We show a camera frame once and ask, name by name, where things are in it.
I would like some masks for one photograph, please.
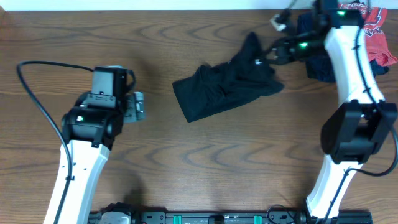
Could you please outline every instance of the wooden table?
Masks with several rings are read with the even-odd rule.
[[[172,82],[204,62],[228,61],[250,32],[266,47],[280,37],[277,11],[10,12],[0,26],[0,222],[42,223],[58,170],[60,141],[17,80],[21,60],[94,67],[123,65],[145,93],[147,119],[125,125],[99,179],[93,210],[117,201],[168,210],[302,207],[321,168],[320,129],[337,108],[335,85],[307,78],[303,63],[275,66],[285,89],[188,124]],[[398,55],[398,11],[383,31]],[[54,120],[91,88],[81,70],[32,65],[29,85]],[[378,77],[398,103],[398,66]],[[391,163],[393,142],[364,168]],[[398,220],[398,171],[357,174],[341,208],[370,209],[375,223]]]

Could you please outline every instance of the green led light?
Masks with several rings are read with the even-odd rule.
[[[305,48],[308,46],[308,42],[303,42],[300,44],[300,47]]]

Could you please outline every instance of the red shirt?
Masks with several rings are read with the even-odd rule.
[[[359,9],[363,18],[366,17],[366,5],[362,3],[339,4],[341,9]],[[387,9],[372,7],[370,16],[363,27],[365,31],[366,50],[369,61],[376,59],[382,66],[392,65],[398,60],[388,50],[386,35],[380,29],[387,17]]]

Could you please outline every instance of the black cloth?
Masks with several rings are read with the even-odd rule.
[[[305,13],[298,17],[297,32],[302,34],[313,30],[312,13]],[[370,62],[373,75],[383,75],[389,71],[388,67],[378,65],[376,60]],[[310,57],[306,62],[307,75],[309,78],[315,78],[322,82],[336,82],[333,66],[328,54],[315,55]]]
[[[231,61],[210,67],[202,65],[192,77],[173,83],[175,96],[188,123],[250,103],[283,89],[272,77],[268,64],[255,64],[261,44],[250,33]]]

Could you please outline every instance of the black cable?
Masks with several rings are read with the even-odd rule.
[[[370,0],[368,0],[368,7],[367,7],[366,11],[367,11],[367,13],[366,13],[366,17],[364,19],[364,24],[366,23],[367,19],[369,18],[370,14],[371,14],[371,3],[370,3]],[[364,24],[361,24],[361,26],[359,27],[358,32],[356,33],[355,48],[354,48],[355,49],[356,62],[357,62],[358,68],[359,68],[359,73],[361,75],[361,79],[362,79],[363,85],[365,87],[365,91],[364,92],[366,92],[368,94],[369,99],[372,101],[372,104],[376,107],[377,111],[381,114],[382,120],[385,122],[387,127],[390,129],[392,137],[394,138],[394,145],[395,145],[395,149],[396,149],[395,154],[394,154],[394,161],[393,161],[391,166],[386,171],[381,172],[381,173],[372,173],[372,172],[369,172],[369,171],[366,171],[366,170],[348,168],[344,172],[344,176],[343,176],[343,178],[342,178],[342,180],[340,182],[340,185],[337,188],[337,191],[336,191],[335,196],[333,197],[333,200],[330,202],[329,209],[328,209],[325,217],[323,218],[322,224],[325,224],[327,222],[329,214],[331,212],[331,209],[333,208],[333,205],[336,202],[337,196],[338,196],[341,188],[343,187],[344,181],[346,180],[349,172],[356,171],[356,172],[359,172],[359,173],[362,173],[362,174],[369,175],[371,177],[382,177],[382,176],[385,176],[387,174],[390,174],[396,168],[396,165],[398,164],[398,137],[397,137],[396,130],[393,127],[393,125],[391,125],[390,123],[387,122],[387,120],[385,119],[386,118],[386,113],[380,108],[380,106],[378,105],[376,100],[373,98],[373,96],[371,94],[371,89],[368,86],[368,84],[366,83],[365,75],[363,73],[363,69],[362,69],[362,66],[361,66],[361,60],[359,58],[358,49],[359,49],[360,46],[358,45],[358,41],[359,41],[359,36],[361,34],[362,28],[364,27]]]
[[[288,9],[292,9],[292,7],[294,6],[294,4],[296,4],[297,0],[292,0],[290,2],[290,5],[288,6]]]
[[[286,207],[284,207],[283,205],[279,205],[279,204],[275,204],[275,205],[273,205],[273,206],[268,208],[266,216],[267,216],[267,219],[268,219],[269,222],[271,222],[272,224],[278,224],[278,223],[274,222],[271,218],[269,218],[269,212],[272,210],[272,208],[274,208],[276,206],[283,208],[287,212],[287,214],[292,218],[293,221],[291,221],[291,222],[289,222],[287,224],[297,223],[296,219],[294,218],[295,216],[290,214],[290,212],[287,210]]]
[[[91,68],[87,68],[87,67],[83,67],[83,66],[79,66],[79,65],[70,65],[70,64],[65,64],[65,63],[58,63],[58,62],[47,62],[47,61],[25,61],[25,62],[21,62],[17,65],[17,74],[18,74],[18,78],[19,81],[21,81],[22,86],[25,88],[27,94],[30,96],[30,98],[32,99],[32,101],[35,103],[35,105],[39,108],[39,110],[43,113],[43,115],[45,116],[45,118],[47,119],[47,121],[49,121],[49,123],[51,124],[51,126],[53,127],[53,129],[55,130],[55,132],[57,133],[59,139],[61,140],[61,143],[63,145],[63,148],[65,150],[65,153],[67,155],[67,160],[68,160],[68,175],[66,177],[66,182],[65,182],[65,188],[63,189],[63,193],[62,193],[62,197],[61,197],[61,201],[60,204],[58,206],[58,210],[57,210],[57,214],[55,216],[55,220],[54,220],[54,224],[57,224],[61,215],[61,211],[62,211],[62,207],[63,207],[63,203],[65,202],[65,198],[67,196],[67,192],[68,192],[68,188],[69,188],[69,184],[70,181],[72,179],[72,158],[70,155],[70,152],[68,150],[68,146],[62,136],[62,133],[60,132],[57,124],[55,124],[54,120],[51,118],[51,116],[49,115],[49,113],[45,110],[45,108],[43,107],[43,105],[40,103],[40,101],[36,98],[36,96],[33,94],[32,90],[30,90],[30,88],[28,87],[27,83],[24,80],[24,77],[22,76],[22,66],[24,65],[32,65],[32,64],[40,64],[40,65],[56,65],[56,66],[62,66],[62,67],[68,67],[68,68],[80,68],[80,69],[84,69],[90,72],[94,72],[94,70],[92,70]]]

